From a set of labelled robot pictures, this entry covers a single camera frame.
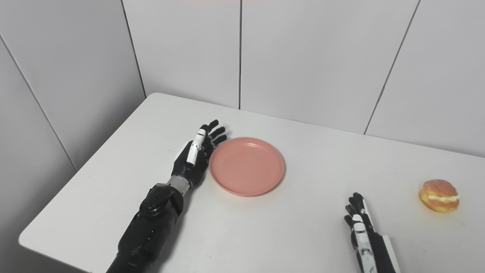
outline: white robotic hand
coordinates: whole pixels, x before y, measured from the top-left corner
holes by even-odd
[[[375,231],[364,197],[354,192],[345,207],[344,219],[351,230],[352,245],[362,273],[401,273],[387,235]]]

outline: pastry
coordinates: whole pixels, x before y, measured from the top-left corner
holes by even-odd
[[[453,185],[442,179],[426,181],[420,190],[419,197],[430,210],[451,212],[460,204],[458,192]]]

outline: white table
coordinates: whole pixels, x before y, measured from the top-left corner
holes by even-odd
[[[360,191],[394,244],[402,272],[485,272],[485,158],[152,94],[23,231],[21,245],[87,272],[105,273],[148,190],[170,176],[199,126],[219,119],[230,137],[273,144],[286,174],[273,191],[240,197],[210,174],[186,196],[185,215],[155,271],[356,273],[343,220]],[[418,199],[441,178],[461,196],[440,214]]]

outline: white tile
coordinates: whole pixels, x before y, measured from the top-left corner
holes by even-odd
[[[363,133],[417,2],[243,1],[241,108]]]
[[[3,0],[0,33],[77,168],[143,101],[119,0]]]
[[[0,272],[78,272],[18,244],[75,169],[0,40]]]
[[[422,1],[368,134],[485,156],[485,2]]]
[[[123,2],[147,94],[238,107],[239,1]]]

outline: robotic arm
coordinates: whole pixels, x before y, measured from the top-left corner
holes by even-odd
[[[175,160],[172,177],[148,192],[118,244],[107,273],[146,273],[160,258],[172,228],[183,211],[183,196],[202,181],[214,149],[227,139],[218,120],[202,125]]]
[[[361,273],[401,273],[389,237],[375,231],[364,197],[354,192],[349,203],[344,219],[350,226]]]

